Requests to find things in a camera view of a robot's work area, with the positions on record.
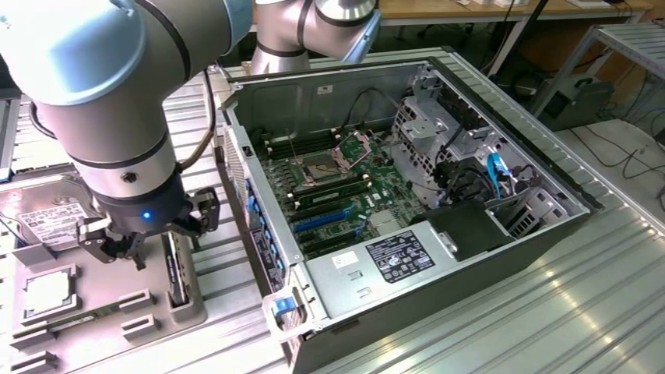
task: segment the blue pcie slot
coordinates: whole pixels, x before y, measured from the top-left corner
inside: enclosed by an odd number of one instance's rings
[[[331,222],[337,222],[337,221],[347,219],[347,217],[351,213],[351,209],[352,209],[352,205],[348,206],[343,210],[338,210],[334,213],[326,214],[322,217],[314,218],[310,221],[306,221],[306,222],[302,222],[301,224],[297,224],[295,226],[293,226],[293,232],[297,233],[301,231],[310,230],[313,228],[319,228],[325,224],[330,224]]]

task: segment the pcie slot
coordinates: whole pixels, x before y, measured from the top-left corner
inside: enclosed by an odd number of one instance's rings
[[[307,218],[319,216],[321,214],[333,212],[334,210],[339,210],[343,207],[343,204],[339,202],[329,203],[321,206],[315,206],[311,209],[306,209],[303,211],[297,211],[294,214],[289,216],[289,222],[294,223],[301,220],[306,220]]]
[[[293,232],[298,233],[301,231],[311,230],[313,228],[319,228],[321,226],[325,226],[326,224],[330,224],[331,222],[345,220],[345,219],[347,219],[348,215],[351,214],[351,210],[352,210],[352,205],[348,206],[343,210],[339,210],[334,213],[326,214],[325,216],[314,218],[310,221],[305,221],[301,224],[297,224],[295,226],[293,226]]]
[[[359,227],[348,232],[345,232],[343,234],[333,236],[331,238],[307,243],[302,245],[302,250],[303,252],[321,252],[325,249],[330,249],[335,245],[350,243],[360,237],[362,229],[363,227]]]

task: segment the aluminum extrusion table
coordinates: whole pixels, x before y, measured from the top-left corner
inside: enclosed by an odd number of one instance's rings
[[[655,92],[662,89],[662,81],[665,80],[665,26],[655,23],[591,26],[563,63],[554,80],[544,90],[535,95],[530,106],[530,113],[535,117],[542,113],[560,82],[570,76],[574,66],[579,63],[595,41],[603,43],[611,51],[620,53],[660,79],[660,83],[643,95],[639,101],[640,104],[647,102]],[[600,60],[606,60],[608,55],[607,53]],[[588,69],[588,72],[594,74],[598,69],[599,65],[595,65]],[[631,107],[626,115],[627,118],[640,109],[640,104],[638,103]]]
[[[444,63],[606,208],[524,271],[318,373],[572,372],[576,369],[662,372],[662,224],[456,54],[428,48],[374,54],[366,61],[423,56],[435,56]],[[322,59],[313,66],[337,63]],[[229,69],[229,73],[235,76],[243,71]],[[215,90],[223,95],[218,82],[217,75]],[[169,97],[163,107],[182,158],[205,128],[199,77]],[[23,151],[26,145],[15,141],[15,152],[23,161],[34,156]],[[187,189],[219,185],[209,153],[187,172],[183,178]],[[202,250],[194,254],[209,313],[206,322],[99,362],[89,372],[133,372],[137,367],[147,368],[142,371],[150,373],[287,372],[285,357],[270,340],[262,319],[261,298],[226,206],[223,211],[226,223],[205,238]],[[0,260],[0,269],[6,261],[10,259]]]

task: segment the hard drive label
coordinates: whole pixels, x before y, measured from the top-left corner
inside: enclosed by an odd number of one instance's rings
[[[387,283],[394,283],[434,266],[434,261],[410,230],[368,244],[366,250]]]
[[[18,220],[46,245],[75,241],[75,222],[86,218],[81,204],[73,203],[18,214]]]

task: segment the workbench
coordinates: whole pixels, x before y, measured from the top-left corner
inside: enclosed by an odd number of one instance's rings
[[[366,61],[427,56],[438,58],[454,71],[604,209],[524,271],[341,358],[318,373],[603,369],[662,372],[665,227],[456,54],[428,48],[374,54]],[[313,61],[311,66],[337,64],[325,58]],[[227,73],[245,74],[242,68],[229,69]],[[219,74],[213,75],[213,86],[223,99],[229,88]],[[179,159],[205,130],[202,92],[198,76],[163,103]],[[42,167],[49,160],[33,158],[29,150],[38,151],[53,141],[31,133],[23,123],[21,115],[14,149],[21,155],[19,165]],[[189,191],[206,185],[219,188],[209,150],[186,171],[182,183]],[[261,296],[229,206],[221,208],[223,223],[199,240],[193,254],[207,320],[183,333],[99,362],[89,372],[134,372],[137,368],[149,373],[287,372],[286,358],[263,321]],[[0,278],[6,278],[9,261],[11,258],[0,259]],[[6,300],[2,292],[6,289],[0,284],[0,304]],[[0,309],[0,320],[7,317],[1,313],[6,313],[6,307]],[[0,357],[3,348],[0,345]]]
[[[612,6],[603,9],[582,9],[566,0],[548,0],[538,20],[627,17],[627,23],[636,23],[652,6],[644,0],[626,0],[626,2],[628,7],[618,4],[619,10],[616,10]],[[515,25],[498,51],[488,75],[500,68],[536,4],[538,0],[530,0],[527,5],[512,6],[506,20],[515,22]],[[379,9],[383,16],[380,25],[399,26],[396,37],[400,37],[403,26],[500,22],[507,12],[507,7],[502,8],[494,4],[479,5],[472,1],[467,5],[460,5],[454,0],[380,0]],[[251,26],[251,31],[255,31],[255,24]]]

